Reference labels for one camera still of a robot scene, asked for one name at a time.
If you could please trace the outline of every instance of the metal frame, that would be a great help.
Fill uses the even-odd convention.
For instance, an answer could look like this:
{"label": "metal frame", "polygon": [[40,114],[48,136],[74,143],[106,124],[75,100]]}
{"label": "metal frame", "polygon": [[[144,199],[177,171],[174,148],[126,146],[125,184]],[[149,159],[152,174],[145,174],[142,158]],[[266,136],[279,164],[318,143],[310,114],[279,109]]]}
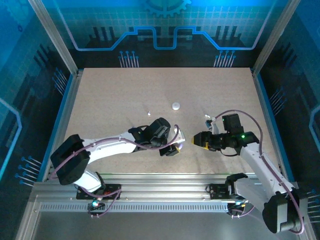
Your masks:
{"label": "metal frame", "polygon": [[266,63],[268,57],[270,56],[272,50],[274,49],[277,41],[284,32],[287,24],[289,23],[292,15],[296,11],[297,6],[301,0],[288,0],[284,10],[282,11],[278,21],[276,22],[268,40],[266,41],[260,55],[258,56],[254,66],[253,66],[253,76],[256,78],[261,71],[262,67]]}
{"label": "metal frame", "polygon": [[46,7],[41,0],[28,0],[31,7],[33,8],[35,14],[39,18],[42,26],[44,27],[46,33],[51,39],[53,45],[60,54],[62,60],[64,61],[66,67],[69,69],[70,73],[75,77],[78,72],[77,65],[72,58],[67,46],[65,45],[59,31],[51,19]]}
{"label": "metal frame", "polygon": [[[76,77],[78,68],[42,1],[28,1],[52,40],[54,46],[57,48],[69,71],[74,77]],[[254,65],[253,76],[255,79],[257,79],[258,73],[268,59],[272,49],[288,24],[299,2],[300,0],[291,0],[283,10],[266,45],[262,49],[261,54]],[[73,86],[72,88],[70,87],[70,92],[68,92],[66,108],[62,112],[62,117],[58,124],[58,130],[52,140],[52,148],[56,147],[63,141],[81,75],[78,77],[79,78],[77,78],[76,81],[73,81]],[[257,92],[260,94],[261,88],[257,87]],[[270,124],[270,116],[265,107],[263,95],[260,95],[259,97],[271,134],[271,139],[273,139],[272,143],[276,149],[278,161],[282,167],[283,174],[285,177],[288,177],[288,173],[284,167],[285,164],[282,159],[279,143],[275,138],[273,126]],[[50,166],[50,161],[48,161],[45,166],[42,181],[46,179]],[[234,203],[233,200],[229,199],[210,200],[209,194],[205,191],[207,184],[224,183],[227,176],[226,174],[103,174],[102,176],[106,183],[122,184],[121,198],[116,201],[116,204],[114,205],[115,207],[111,209],[111,211],[115,212],[146,212],[154,210],[156,212],[225,212],[226,204]],[[254,174],[249,174],[249,177],[259,184]],[[16,239],[32,239],[40,212],[87,211],[87,206],[90,202],[86,200],[76,200],[75,196],[76,189],[73,185],[61,186],[57,181],[35,183]],[[308,217],[306,217],[305,228],[306,231],[304,234],[300,235],[300,239],[315,239],[315,234]]]}
{"label": "metal frame", "polygon": [[281,141],[279,131],[277,129],[276,120],[272,115],[272,109],[271,109],[270,103],[268,100],[266,100],[266,93],[264,93],[266,90],[262,85],[262,81],[259,80],[259,77],[260,77],[259,75],[253,76],[253,81],[255,84],[255,88],[258,94],[260,104],[261,104],[266,126],[269,130],[271,142],[272,142],[273,148],[275,149],[277,162],[279,163],[285,178],[288,179],[290,182],[293,182],[294,176],[291,171],[287,154],[285,152],[285,148]]}
{"label": "metal frame", "polygon": [[[102,174],[108,184],[121,184],[121,198],[113,212],[227,212],[231,199],[210,200],[206,186],[222,184],[228,174]],[[256,184],[258,179],[248,174]],[[40,212],[87,212],[89,200],[77,200],[73,185],[58,181],[36,182],[16,235],[32,239]]]}
{"label": "metal frame", "polygon": [[45,152],[43,163],[38,175],[38,181],[43,182],[47,179],[49,168],[51,166],[50,155],[58,148],[64,141],[69,119],[72,113],[72,109],[76,100],[79,84],[83,70],[79,70],[76,77],[73,77],[68,81],[66,86],[65,95],[63,96],[61,106],[55,120],[52,134],[48,143],[47,150]]}

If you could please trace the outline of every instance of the gear graphic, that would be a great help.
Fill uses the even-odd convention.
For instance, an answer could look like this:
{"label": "gear graphic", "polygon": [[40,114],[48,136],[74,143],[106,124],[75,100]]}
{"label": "gear graphic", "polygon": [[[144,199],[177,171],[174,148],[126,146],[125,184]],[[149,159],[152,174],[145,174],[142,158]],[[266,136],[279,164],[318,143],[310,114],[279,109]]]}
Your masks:
{"label": "gear graphic", "polygon": [[143,0],[142,5],[149,13],[155,14],[157,17],[164,18],[174,14],[180,14],[182,10],[187,9],[187,4],[191,4],[191,0]]}
{"label": "gear graphic", "polygon": [[2,0],[11,17],[20,25],[29,15],[28,0]]}

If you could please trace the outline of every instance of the small white ball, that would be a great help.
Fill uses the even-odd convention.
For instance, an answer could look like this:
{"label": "small white ball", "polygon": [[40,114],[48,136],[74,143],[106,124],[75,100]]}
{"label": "small white ball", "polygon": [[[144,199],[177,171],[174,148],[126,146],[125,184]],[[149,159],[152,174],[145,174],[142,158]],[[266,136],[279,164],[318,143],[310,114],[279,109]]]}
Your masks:
{"label": "small white ball", "polygon": [[180,109],[180,103],[178,103],[178,102],[172,103],[172,109],[173,110],[179,110]]}

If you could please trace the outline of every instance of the blue trim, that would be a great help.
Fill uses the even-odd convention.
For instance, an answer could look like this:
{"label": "blue trim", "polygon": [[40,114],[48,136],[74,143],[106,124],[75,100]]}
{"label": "blue trim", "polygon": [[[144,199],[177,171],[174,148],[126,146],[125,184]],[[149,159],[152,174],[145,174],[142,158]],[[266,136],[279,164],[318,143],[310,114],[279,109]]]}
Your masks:
{"label": "blue trim", "polygon": [[113,51],[121,42],[122,40],[127,36],[136,36],[138,35],[138,30],[151,30],[152,36],[153,36],[153,47],[156,50],[174,50],[177,48],[177,42],[178,42],[178,30],[192,30],[193,35],[203,35],[217,50],[241,50],[241,51],[251,51],[255,49],[258,40],[260,39],[260,36],[262,34],[263,29],[259,32],[254,44],[252,47],[223,47],[219,46],[212,38],[209,36],[209,34],[206,31],[198,31],[197,26],[177,26],[174,28],[173,31],[173,44],[172,46],[158,46],[157,43],[157,31],[156,28],[153,26],[134,26],[133,31],[127,31],[124,34],[119,37],[119,39],[111,46],[111,47],[100,47],[100,48],[80,48],[78,47],[75,39],[73,36],[71,36],[71,32],[69,32],[71,41],[74,45],[74,48],[80,52],[88,52],[88,51]]}
{"label": "blue trim", "polygon": [[275,133],[276,141],[277,141],[279,149],[280,149],[280,153],[281,153],[281,156],[282,156],[282,160],[283,160],[283,164],[284,164],[284,167],[285,167],[285,171],[286,171],[286,174],[288,175],[288,180],[290,182],[294,182],[295,178],[294,178],[294,175],[292,173],[292,170],[291,170],[291,167],[290,167],[290,164],[289,164],[289,160],[288,160],[288,156],[286,154],[285,147],[284,147],[284,144],[282,142],[282,139],[281,139],[281,136],[280,136],[280,133],[279,133],[279,129],[278,129],[278,126],[277,126],[277,123],[276,123],[276,119],[275,119],[275,116],[274,116],[274,114],[272,112],[272,108],[271,108],[271,105],[270,105],[270,102],[269,102],[267,91],[265,89],[265,86],[264,86],[264,83],[262,81],[260,73],[257,75],[257,79],[259,81],[259,85],[260,85],[260,88],[261,88],[262,96],[263,96],[264,101],[265,101],[266,109],[267,109],[267,111],[269,113],[269,116],[270,116],[271,124],[272,124],[273,130],[274,130],[274,133]]}
{"label": "blue trim", "polygon": [[44,157],[43,157],[43,161],[42,161],[40,172],[39,172],[39,175],[38,175],[38,178],[37,178],[37,182],[41,182],[42,178],[44,177],[44,174],[45,174],[45,171],[46,171],[46,167],[47,167],[47,164],[48,164],[48,161],[49,161],[49,158],[50,158],[51,149],[53,147],[54,140],[55,140],[55,137],[56,137],[56,134],[57,134],[57,131],[58,131],[58,126],[59,126],[59,123],[60,123],[60,120],[61,120],[61,117],[62,117],[62,113],[63,113],[64,108],[66,106],[68,93],[69,93],[72,81],[73,81],[73,76],[72,76],[72,74],[70,74],[70,77],[69,77],[69,80],[68,80],[68,84],[66,85],[66,88],[65,88],[65,91],[64,91],[64,95],[63,95],[63,98],[62,98],[62,101],[61,101],[61,104],[60,104],[60,108],[59,108],[58,114],[57,114],[55,122],[54,122],[54,126],[53,126],[51,137],[50,137],[50,140],[49,140],[49,143],[48,143],[48,147],[46,148],[46,151],[45,151],[45,154],[44,154]]}
{"label": "blue trim", "polygon": [[316,106],[312,110],[311,115],[310,115],[310,120],[309,120],[309,129],[310,129],[310,132],[312,134],[312,137],[313,137],[313,140],[315,142],[315,145],[318,148],[318,151],[320,152],[320,142],[319,142],[319,139],[317,137],[316,131],[313,128],[313,124],[314,124],[314,121],[315,121],[315,115],[319,111],[320,111],[320,105]]}
{"label": "blue trim", "polygon": [[267,16],[265,17],[265,20],[261,26],[261,29],[259,30],[259,33],[258,33],[252,47],[221,47],[221,46],[218,46],[218,44],[211,38],[211,36],[209,36],[209,34],[206,31],[198,31],[197,26],[187,25],[187,26],[176,26],[175,27],[175,29],[173,31],[173,45],[172,46],[158,46],[158,44],[157,44],[157,31],[156,31],[155,27],[153,27],[153,26],[134,26],[133,31],[125,32],[124,34],[122,34],[121,37],[111,47],[80,48],[80,47],[78,47],[76,40],[75,40],[74,36],[72,35],[71,30],[68,27],[68,24],[67,24],[67,22],[64,18],[64,15],[62,14],[62,12],[58,6],[58,3],[55,0],[53,0],[53,3],[56,7],[56,10],[57,10],[59,16],[61,17],[63,25],[64,25],[64,27],[70,37],[70,40],[71,40],[74,48],[80,52],[113,51],[121,43],[121,41],[125,37],[138,35],[138,30],[151,30],[152,31],[154,49],[156,49],[156,50],[174,50],[177,47],[178,30],[182,30],[182,29],[192,30],[193,35],[203,35],[217,50],[251,51],[256,48],[258,41],[259,41],[259,39],[260,39],[260,37],[261,37],[261,35],[267,25],[269,17],[271,16],[271,13],[273,12],[273,9],[275,8],[277,1],[278,0],[274,0],[272,6],[270,7],[270,10],[269,10]]}
{"label": "blue trim", "polygon": [[20,133],[21,133],[22,123],[21,123],[20,114],[19,114],[19,112],[18,112],[16,109],[14,109],[11,105],[9,105],[9,104],[8,104],[5,100],[3,100],[2,98],[0,98],[0,103],[2,103],[7,109],[9,109],[10,112],[12,112],[12,113],[15,115],[16,121],[17,121],[17,123],[18,123],[18,129],[17,129],[16,132],[15,132],[15,135],[14,135],[14,138],[13,138],[12,143],[11,143],[11,145],[10,145],[10,148],[9,148],[9,150],[8,150],[6,156],[5,156],[5,159],[4,159],[3,164],[2,164],[2,166],[1,166],[1,169],[0,169],[0,181],[1,181],[1,179],[2,179],[2,177],[3,177],[3,175],[4,175],[4,173],[5,173],[6,167],[7,167],[7,165],[8,165],[8,162],[9,162],[9,160],[10,160],[10,157],[11,157],[11,155],[12,155],[12,153],[13,153],[13,151],[14,151],[14,148],[15,148],[15,146],[16,146],[16,143],[17,143],[17,141],[18,141],[19,135],[20,135]]}

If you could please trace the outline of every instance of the enclosure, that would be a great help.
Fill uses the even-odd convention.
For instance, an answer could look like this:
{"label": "enclosure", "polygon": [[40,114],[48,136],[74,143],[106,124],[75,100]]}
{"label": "enclosure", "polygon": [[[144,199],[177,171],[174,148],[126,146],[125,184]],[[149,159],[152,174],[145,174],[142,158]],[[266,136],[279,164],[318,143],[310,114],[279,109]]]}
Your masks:
{"label": "enclosure", "polygon": [[[319,12],[312,0],[1,0],[1,239],[319,239]],[[205,115],[229,109],[256,118],[273,164],[310,192],[303,234],[268,232],[258,211],[211,211],[208,183],[257,178],[240,156],[191,144]],[[141,151],[90,165],[126,187],[99,223],[73,185],[48,180],[50,155],[70,135],[115,136],[160,117],[183,130],[177,156]]]}

